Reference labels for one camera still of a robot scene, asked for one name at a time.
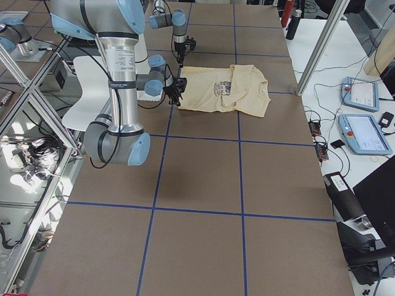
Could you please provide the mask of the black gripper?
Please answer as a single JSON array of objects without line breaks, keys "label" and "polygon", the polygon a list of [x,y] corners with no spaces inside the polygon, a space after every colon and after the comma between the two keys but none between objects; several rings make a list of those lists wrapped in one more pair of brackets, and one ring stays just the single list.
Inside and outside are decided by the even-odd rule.
[{"label": "black gripper", "polygon": [[163,90],[168,96],[168,104],[179,107],[183,100],[182,94],[184,93],[187,85],[187,78],[174,78],[170,85],[164,86]]},{"label": "black gripper", "polygon": [[184,65],[185,56],[190,52],[188,48],[185,46],[185,42],[178,43],[176,41],[173,42],[174,49],[176,50],[176,54],[174,54],[175,58],[178,59],[178,64],[182,67]]}]

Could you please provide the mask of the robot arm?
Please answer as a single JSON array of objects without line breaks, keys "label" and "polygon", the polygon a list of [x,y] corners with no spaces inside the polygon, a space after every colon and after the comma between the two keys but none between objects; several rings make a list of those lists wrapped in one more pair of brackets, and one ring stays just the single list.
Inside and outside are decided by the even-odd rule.
[{"label": "robot arm", "polygon": [[153,1],[154,8],[149,17],[152,29],[172,27],[172,54],[179,65],[184,64],[185,57],[196,48],[196,40],[187,34],[186,14],[182,9],[170,11],[166,1]]},{"label": "robot arm", "polygon": [[74,38],[94,40],[105,65],[109,99],[85,131],[83,143],[91,161],[142,165],[150,135],[138,119],[138,91],[164,94],[180,105],[186,78],[175,77],[161,55],[148,59],[146,74],[136,72],[136,51],[145,31],[141,1],[52,1],[54,29]]}]

